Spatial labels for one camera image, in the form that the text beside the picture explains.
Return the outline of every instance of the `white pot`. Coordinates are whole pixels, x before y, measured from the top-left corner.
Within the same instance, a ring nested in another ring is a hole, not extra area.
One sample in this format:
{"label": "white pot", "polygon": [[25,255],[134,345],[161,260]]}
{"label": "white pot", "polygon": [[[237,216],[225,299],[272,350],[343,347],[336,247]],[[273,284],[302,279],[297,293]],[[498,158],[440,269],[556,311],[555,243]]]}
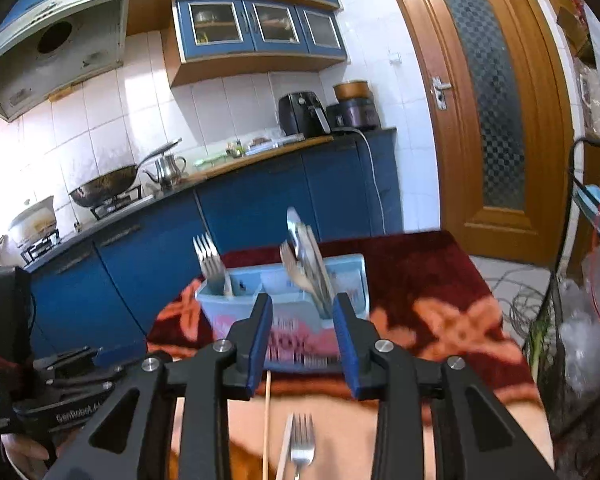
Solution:
{"label": "white pot", "polygon": [[27,207],[9,224],[9,236],[17,247],[23,250],[55,230],[53,195]]}

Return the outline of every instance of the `copper pot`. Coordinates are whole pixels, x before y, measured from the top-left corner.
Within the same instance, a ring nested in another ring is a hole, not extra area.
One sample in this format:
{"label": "copper pot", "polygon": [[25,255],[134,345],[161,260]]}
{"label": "copper pot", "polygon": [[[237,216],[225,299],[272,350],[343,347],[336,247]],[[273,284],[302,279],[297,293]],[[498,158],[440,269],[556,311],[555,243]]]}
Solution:
{"label": "copper pot", "polygon": [[366,81],[347,81],[333,86],[338,102],[359,97],[371,98],[371,90]]}

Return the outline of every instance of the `frying pan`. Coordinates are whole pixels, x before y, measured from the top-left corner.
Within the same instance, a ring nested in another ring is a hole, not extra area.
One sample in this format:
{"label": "frying pan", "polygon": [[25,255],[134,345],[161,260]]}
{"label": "frying pan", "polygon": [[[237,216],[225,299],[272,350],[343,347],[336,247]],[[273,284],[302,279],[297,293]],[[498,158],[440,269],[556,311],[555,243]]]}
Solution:
{"label": "frying pan", "polygon": [[160,155],[173,148],[182,139],[172,140],[160,148],[153,150],[137,165],[123,166],[117,170],[109,171],[93,180],[75,188],[69,195],[81,207],[91,208],[102,204],[120,193],[124,193],[136,180],[136,174],[142,164],[150,158]]}

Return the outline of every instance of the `white power cord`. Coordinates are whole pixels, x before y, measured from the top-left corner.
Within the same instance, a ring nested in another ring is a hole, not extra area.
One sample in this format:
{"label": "white power cord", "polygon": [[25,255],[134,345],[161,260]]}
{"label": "white power cord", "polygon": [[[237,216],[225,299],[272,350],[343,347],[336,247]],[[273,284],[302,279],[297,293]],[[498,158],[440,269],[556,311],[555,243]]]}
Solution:
{"label": "white power cord", "polygon": [[369,152],[369,162],[371,163],[371,176],[374,180],[374,187],[376,188],[376,196],[378,197],[378,204],[380,205],[380,216],[382,218],[382,234],[386,234],[386,227],[384,225],[384,208],[382,207],[382,200],[380,200],[380,191],[378,190],[378,183],[376,182],[376,169],[374,168],[374,158],[371,155],[371,146],[369,145],[369,141],[366,140],[365,134],[363,134],[359,129],[356,128],[332,128],[332,132],[352,132],[358,134],[363,138],[366,144],[366,149]]}

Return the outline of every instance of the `tiled floor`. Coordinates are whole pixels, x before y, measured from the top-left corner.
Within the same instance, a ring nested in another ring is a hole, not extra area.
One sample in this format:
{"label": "tiled floor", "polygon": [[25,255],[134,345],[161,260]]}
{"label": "tiled floor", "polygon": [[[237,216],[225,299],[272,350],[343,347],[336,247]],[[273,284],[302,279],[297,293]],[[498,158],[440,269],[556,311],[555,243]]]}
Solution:
{"label": "tiled floor", "polygon": [[522,345],[526,319],[533,319],[542,303],[549,284],[549,270],[480,256],[471,256],[471,260],[500,303],[505,317],[504,329]]}

